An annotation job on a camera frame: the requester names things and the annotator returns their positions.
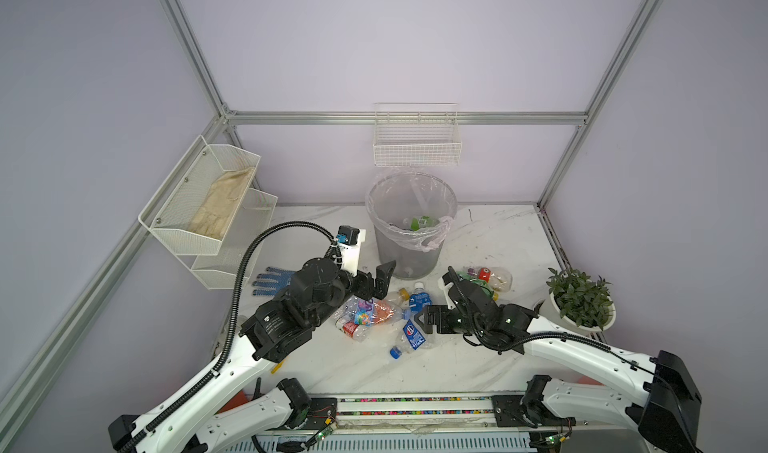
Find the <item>white cap blue label bottle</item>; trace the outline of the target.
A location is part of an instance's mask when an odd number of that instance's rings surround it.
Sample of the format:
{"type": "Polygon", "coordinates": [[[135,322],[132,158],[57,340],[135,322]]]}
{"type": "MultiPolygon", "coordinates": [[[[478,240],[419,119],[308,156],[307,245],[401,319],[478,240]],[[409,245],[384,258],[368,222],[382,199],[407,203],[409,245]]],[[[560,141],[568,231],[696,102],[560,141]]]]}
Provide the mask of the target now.
{"type": "Polygon", "coordinates": [[[408,307],[409,307],[410,314],[412,316],[415,316],[416,314],[421,312],[425,306],[430,306],[431,304],[432,304],[432,299],[430,294],[427,292],[424,283],[415,282],[414,288],[408,299],[408,307]]]}

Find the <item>crushed bottle blue red label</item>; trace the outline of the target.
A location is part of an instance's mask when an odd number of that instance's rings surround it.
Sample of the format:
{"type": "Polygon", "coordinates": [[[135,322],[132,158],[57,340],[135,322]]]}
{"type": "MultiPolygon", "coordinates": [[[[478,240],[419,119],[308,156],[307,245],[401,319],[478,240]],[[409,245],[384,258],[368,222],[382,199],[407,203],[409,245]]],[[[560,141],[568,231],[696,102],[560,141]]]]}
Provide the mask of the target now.
{"type": "Polygon", "coordinates": [[[412,320],[407,320],[389,350],[389,355],[398,360],[407,354],[421,350],[428,350],[434,346],[434,341],[429,335],[412,320]]]}

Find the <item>colourful label clear bottle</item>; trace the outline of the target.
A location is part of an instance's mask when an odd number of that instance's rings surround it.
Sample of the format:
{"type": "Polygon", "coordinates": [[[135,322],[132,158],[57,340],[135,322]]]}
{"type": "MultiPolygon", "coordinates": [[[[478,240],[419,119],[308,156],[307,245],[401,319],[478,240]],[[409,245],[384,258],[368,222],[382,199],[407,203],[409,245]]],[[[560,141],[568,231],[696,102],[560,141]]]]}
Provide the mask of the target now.
{"type": "Polygon", "coordinates": [[[333,321],[352,321],[356,325],[372,326],[403,318],[403,310],[388,300],[363,300],[352,296],[334,313],[333,321]]]}

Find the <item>bright green label bottle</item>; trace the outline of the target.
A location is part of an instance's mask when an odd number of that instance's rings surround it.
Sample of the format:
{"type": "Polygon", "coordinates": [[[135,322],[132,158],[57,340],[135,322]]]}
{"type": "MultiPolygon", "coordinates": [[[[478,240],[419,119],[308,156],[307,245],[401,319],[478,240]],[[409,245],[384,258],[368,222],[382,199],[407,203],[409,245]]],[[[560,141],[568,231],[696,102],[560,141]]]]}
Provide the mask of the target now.
{"type": "Polygon", "coordinates": [[[416,232],[423,229],[437,227],[440,223],[441,220],[439,218],[422,215],[405,218],[403,220],[403,227],[406,231],[416,232]]]}

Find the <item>yellow cap orange bottle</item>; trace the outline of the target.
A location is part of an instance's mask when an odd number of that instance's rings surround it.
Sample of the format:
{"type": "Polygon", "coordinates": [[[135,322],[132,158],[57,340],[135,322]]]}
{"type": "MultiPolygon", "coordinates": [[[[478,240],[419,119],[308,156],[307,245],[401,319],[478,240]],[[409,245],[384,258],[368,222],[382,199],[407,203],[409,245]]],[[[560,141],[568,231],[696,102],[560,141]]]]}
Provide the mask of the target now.
{"type": "Polygon", "coordinates": [[[410,293],[407,289],[390,292],[385,301],[396,315],[407,317],[410,314],[410,293]]]}

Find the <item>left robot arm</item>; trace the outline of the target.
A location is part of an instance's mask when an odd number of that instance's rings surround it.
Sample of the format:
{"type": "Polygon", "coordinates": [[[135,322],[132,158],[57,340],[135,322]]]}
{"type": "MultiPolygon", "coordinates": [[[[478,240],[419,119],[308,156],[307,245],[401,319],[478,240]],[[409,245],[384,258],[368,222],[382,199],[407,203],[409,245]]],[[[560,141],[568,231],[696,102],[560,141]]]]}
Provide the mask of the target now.
{"type": "Polygon", "coordinates": [[[199,431],[245,384],[309,342],[313,332],[351,297],[386,297],[397,263],[375,273],[359,270],[364,233],[349,225],[336,234],[308,221],[288,221],[261,232],[246,248],[232,292],[230,319],[221,353],[181,389],[151,411],[123,415],[108,428],[117,452],[210,452],[199,431]],[[243,324],[236,315],[246,267],[261,243],[289,228],[308,228],[329,242],[326,253],[307,260],[290,283],[259,306],[243,324]]]}

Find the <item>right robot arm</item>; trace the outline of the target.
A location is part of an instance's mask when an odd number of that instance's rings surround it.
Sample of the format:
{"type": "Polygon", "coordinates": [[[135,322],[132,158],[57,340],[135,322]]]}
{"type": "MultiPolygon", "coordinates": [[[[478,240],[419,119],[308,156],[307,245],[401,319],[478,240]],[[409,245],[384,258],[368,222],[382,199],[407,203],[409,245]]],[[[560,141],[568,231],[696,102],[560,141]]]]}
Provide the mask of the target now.
{"type": "Polygon", "coordinates": [[[515,352],[565,366],[592,384],[539,374],[506,414],[532,428],[577,419],[626,427],[664,452],[695,452],[701,394],[680,357],[612,347],[553,324],[533,310],[490,303],[431,305],[416,313],[426,333],[460,334],[498,354],[515,352]]]}

